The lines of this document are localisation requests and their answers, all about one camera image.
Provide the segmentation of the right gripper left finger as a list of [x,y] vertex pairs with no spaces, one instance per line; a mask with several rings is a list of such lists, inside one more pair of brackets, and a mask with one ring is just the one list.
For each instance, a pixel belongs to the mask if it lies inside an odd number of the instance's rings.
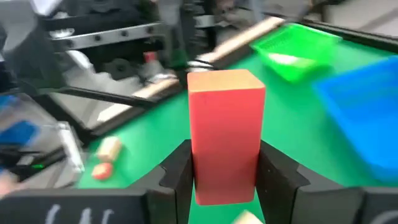
[[0,224],[188,224],[190,140],[125,189],[27,189],[0,199]]

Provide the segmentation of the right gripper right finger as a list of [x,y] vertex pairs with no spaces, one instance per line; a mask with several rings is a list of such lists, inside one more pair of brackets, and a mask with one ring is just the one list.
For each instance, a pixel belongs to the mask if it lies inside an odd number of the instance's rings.
[[264,141],[256,190],[266,224],[398,224],[398,187],[344,187]]

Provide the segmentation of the red arch block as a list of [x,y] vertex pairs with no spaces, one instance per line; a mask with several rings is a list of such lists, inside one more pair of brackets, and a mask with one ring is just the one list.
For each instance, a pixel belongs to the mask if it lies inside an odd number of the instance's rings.
[[91,173],[92,178],[96,180],[106,180],[113,174],[112,163],[104,162],[94,166]]

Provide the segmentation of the red rectangular block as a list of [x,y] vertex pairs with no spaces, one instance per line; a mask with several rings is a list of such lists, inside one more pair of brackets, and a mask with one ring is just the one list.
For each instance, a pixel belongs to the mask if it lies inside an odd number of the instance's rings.
[[265,85],[244,69],[191,72],[187,83],[197,204],[252,201]]

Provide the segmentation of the long natural wood block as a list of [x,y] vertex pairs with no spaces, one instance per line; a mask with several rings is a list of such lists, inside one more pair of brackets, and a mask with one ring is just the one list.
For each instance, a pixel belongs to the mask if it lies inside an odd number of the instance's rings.
[[96,151],[96,156],[103,162],[114,162],[122,149],[122,142],[116,136],[109,136],[102,140]]

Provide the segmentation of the blue slotted plastic basket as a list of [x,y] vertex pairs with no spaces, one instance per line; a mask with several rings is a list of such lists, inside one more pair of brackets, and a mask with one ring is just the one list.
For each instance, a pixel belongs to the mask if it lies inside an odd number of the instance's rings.
[[373,177],[398,182],[398,55],[317,81],[314,89]]

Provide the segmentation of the black tripod bar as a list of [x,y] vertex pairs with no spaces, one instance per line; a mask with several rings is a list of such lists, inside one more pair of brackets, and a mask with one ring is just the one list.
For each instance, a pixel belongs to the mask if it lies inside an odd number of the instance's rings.
[[137,106],[141,108],[150,108],[155,105],[155,101],[148,98],[142,98],[139,96],[117,95],[114,93],[107,93],[103,91],[90,90],[72,86],[56,89],[51,91],[51,93],[61,93],[65,95],[89,98],[92,100],[106,101],[128,106]]

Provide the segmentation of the green slotted plastic basket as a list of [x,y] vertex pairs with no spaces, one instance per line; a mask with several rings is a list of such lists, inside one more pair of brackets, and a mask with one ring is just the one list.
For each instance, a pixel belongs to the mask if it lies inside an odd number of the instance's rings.
[[300,24],[289,24],[251,44],[265,65],[284,80],[304,80],[314,70],[331,65],[342,38]]

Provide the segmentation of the black table frame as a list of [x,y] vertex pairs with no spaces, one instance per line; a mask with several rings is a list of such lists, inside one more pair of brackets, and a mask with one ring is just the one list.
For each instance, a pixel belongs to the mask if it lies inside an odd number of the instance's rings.
[[[349,29],[345,27],[339,27],[339,26],[333,26],[330,24],[326,24],[324,22],[317,22],[317,21],[310,21],[310,20],[304,20],[301,22],[302,25],[311,27],[317,30],[325,31],[331,34],[338,35],[342,37],[344,40],[347,40],[349,42],[354,42],[357,44],[365,45],[368,47],[372,47],[374,49],[379,49],[379,50],[384,50],[388,51],[391,53],[398,54],[398,36],[391,36],[391,35],[382,35],[382,34],[373,34],[369,32],[365,32],[362,30],[354,30],[354,29]],[[272,29],[270,32],[264,34],[270,34],[271,32],[274,32],[277,28]],[[227,55],[223,57],[221,60],[218,60],[214,63],[219,68],[225,68],[228,65],[232,65],[233,63],[236,63],[239,59],[242,59],[243,57],[249,55],[252,50],[249,48],[249,44],[253,43],[254,41],[238,48],[238,50],[234,51],[232,54]],[[186,81],[184,78],[186,77],[185,74],[182,74],[179,77],[172,77],[176,78],[178,83],[181,84],[182,89],[169,97],[164,98],[163,100],[160,101],[155,101],[155,105],[160,104],[161,102],[180,94],[184,89],[186,89]],[[141,114],[145,113],[147,110],[145,108],[140,108],[140,107],[132,107],[131,109],[123,112],[121,115],[118,115],[116,118],[113,118],[109,121],[98,123],[97,126],[95,126],[93,129],[88,130],[87,134],[82,135],[81,140],[83,141],[84,144],[89,144],[94,141],[94,139],[105,135],[106,133],[113,131],[131,119],[134,119]]]

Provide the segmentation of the aluminium rail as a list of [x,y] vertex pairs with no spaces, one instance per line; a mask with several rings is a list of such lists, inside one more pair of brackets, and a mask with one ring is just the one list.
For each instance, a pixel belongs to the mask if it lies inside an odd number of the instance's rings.
[[52,39],[52,43],[61,49],[76,50],[166,36],[167,33],[161,23],[151,23]]

